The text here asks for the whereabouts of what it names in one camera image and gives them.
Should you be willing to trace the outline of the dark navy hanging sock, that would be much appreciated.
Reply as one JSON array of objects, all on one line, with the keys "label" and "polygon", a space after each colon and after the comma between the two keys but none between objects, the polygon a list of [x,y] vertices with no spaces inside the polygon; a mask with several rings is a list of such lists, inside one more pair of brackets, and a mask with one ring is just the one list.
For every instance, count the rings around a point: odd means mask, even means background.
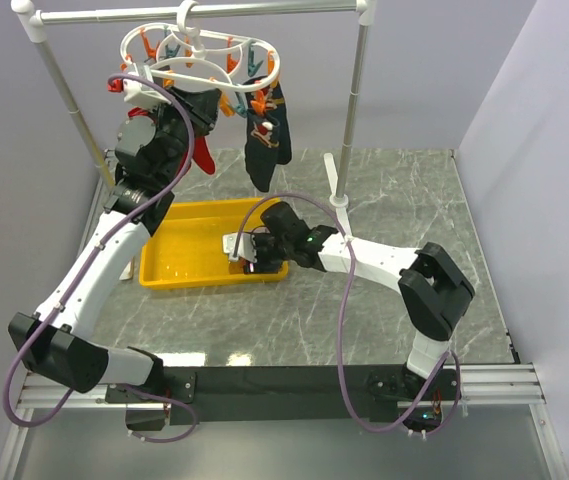
[{"label": "dark navy hanging sock", "polygon": [[264,76],[250,79],[246,85],[260,84],[261,89],[245,94],[247,101],[245,169],[254,187],[270,190],[278,165],[292,160],[290,127],[281,84],[264,81]]}]

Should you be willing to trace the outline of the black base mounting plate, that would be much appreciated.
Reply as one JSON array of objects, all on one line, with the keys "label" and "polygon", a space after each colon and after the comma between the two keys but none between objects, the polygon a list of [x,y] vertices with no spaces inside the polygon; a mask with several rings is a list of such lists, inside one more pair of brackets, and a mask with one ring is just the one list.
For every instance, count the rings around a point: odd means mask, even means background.
[{"label": "black base mounting plate", "polygon": [[[190,405],[201,422],[326,420],[349,417],[335,366],[166,367],[164,391]],[[357,415],[396,420],[425,380],[406,366],[347,365],[344,375]]]}]

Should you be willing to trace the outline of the white and silver drying rack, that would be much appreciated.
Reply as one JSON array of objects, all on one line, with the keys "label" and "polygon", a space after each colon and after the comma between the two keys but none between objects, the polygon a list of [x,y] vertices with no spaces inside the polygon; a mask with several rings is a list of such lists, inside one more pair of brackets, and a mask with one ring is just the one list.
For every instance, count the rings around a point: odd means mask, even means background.
[{"label": "white and silver drying rack", "polygon": [[76,130],[92,156],[102,180],[111,185],[106,161],[98,151],[96,140],[89,129],[83,114],[67,84],[62,70],[48,43],[45,27],[47,25],[80,23],[117,23],[147,20],[153,28],[163,26],[172,20],[184,36],[202,38],[223,38],[219,32],[201,30],[189,26],[190,18],[225,18],[245,16],[266,16],[284,14],[311,14],[331,12],[355,12],[358,14],[358,39],[353,65],[351,91],[344,129],[340,163],[334,163],[333,156],[324,156],[327,178],[331,188],[330,204],[347,232],[351,231],[347,207],[349,199],[345,193],[348,167],[351,160],[352,140],[355,132],[356,110],[360,94],[360,81],[366,52],[369,27],[374,23],[377,3],[375,1],[277,1],[240,4],[201,5],[195,1],[183,1],[173,7],[98,9],[86,11],[44,12],[38,10],[31,1],[12,1],[10,3],[31,43],[38,50],[58,94],[73,120]]}]

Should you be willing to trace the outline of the red sock with stripes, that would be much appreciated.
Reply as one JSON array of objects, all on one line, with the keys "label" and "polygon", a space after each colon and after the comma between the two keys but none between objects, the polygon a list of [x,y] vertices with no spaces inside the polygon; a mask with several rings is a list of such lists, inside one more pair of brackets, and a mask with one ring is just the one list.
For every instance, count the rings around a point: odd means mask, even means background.
[{"label": "red sock with stripes", "polygon": [[193,162],[207,175],[213,175],[216,171],[215,162],[211,156],[205,136],[195,139]]}]

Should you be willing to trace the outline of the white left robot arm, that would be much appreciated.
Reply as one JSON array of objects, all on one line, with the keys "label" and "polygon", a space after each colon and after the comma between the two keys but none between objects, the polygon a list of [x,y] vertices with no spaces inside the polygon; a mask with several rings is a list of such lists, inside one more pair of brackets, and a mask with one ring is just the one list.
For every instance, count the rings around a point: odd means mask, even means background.
[{"label": "white left robot arm", "polygon": [[188,131],[172,105],[129,111],[114,149],[115,186],[93,239],[36,312],[18,313],[8,326],[29,371],[80,393],[99,384],[128,384],[137,399],[150,402],[165,392],[159,357],[99,346],[91,337],[124,267],[158,230],[174,196],[166,194],[132,220],[127,214],[174,180],[187,151]]}]

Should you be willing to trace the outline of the white clip hanger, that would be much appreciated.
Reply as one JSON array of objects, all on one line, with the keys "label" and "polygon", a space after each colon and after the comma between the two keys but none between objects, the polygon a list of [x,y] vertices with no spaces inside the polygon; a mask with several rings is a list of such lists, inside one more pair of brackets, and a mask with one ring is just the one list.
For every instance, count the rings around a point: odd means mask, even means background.
[{"label": "white clip hanger", "polygon": [[183,1],[175,20],[142,24],[124,35],[119,53],[123,70],[134,65],[131,43],[142,42],[151,72],[166,69],[167,80],[189,81],[206,88],[215,84],[227,91],[253,92],[280,83],[281,59],[265,40],[204,30],[188,19],[197,1]]}]

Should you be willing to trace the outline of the yellow plastic bin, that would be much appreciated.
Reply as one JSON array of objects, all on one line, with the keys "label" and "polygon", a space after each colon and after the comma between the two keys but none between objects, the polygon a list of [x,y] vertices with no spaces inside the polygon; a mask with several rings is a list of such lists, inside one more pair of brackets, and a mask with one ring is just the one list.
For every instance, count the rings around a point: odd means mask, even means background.
[{"label": "yellow plastic bin", "polygon": [[254,198],[174,203],[143,247],[139,283],[154,290],[279,282],[289,273],[246,274],[223,251],[223,236],[235,234]]}]

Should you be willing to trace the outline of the aluminium rail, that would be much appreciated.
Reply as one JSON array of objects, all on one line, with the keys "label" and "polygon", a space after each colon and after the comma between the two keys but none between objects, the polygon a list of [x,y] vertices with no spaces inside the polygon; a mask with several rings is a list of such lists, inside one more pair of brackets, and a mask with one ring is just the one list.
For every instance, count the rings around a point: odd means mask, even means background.
[{"label": "aluminium rail", "polygon": [[[461,367],[463,402],[471,406],[539,405],[546,397],[532,364],[471,365]],[[18,409],[52,409],[67,391],[53,381],[28,374],[19,394]],[[68,409],[124,409],[127,404],[106,402],[106,386],[88,393],[73,393],[64,403]]]}]

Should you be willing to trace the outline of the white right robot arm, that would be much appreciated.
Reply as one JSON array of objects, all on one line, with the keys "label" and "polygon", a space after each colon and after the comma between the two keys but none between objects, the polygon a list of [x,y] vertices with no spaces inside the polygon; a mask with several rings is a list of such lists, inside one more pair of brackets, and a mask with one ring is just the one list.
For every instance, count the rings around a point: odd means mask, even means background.
[{"label": "white right robot arm", "polygon": [[352,237],[343,227],[309,227],[283,201],[267,207],[260,220],[261,231],[244,231],[243,220],[237,233],[224,237],[229,260],[243,260],[247,274],[272,273],[292,261],[320,272],[353,274],[398,293],[416,330],[403,387],[413,398],[428,397],[438,386],[433,369],[475,297],[448,252],[433,242],[394,247]]}]

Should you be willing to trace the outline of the red penguin sock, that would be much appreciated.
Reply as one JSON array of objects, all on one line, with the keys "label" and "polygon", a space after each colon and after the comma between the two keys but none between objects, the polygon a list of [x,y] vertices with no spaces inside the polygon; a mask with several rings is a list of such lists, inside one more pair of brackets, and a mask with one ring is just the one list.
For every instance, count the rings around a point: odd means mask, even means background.
[{"label": "red penguin sock", "polygon": [[132,119],[135,117],[149,117],[150,112],[148,110],[145,110],[145,109],[140,108],[140,107],[134,107],[128,111],[127,115],[128,115],[129,119]]}]

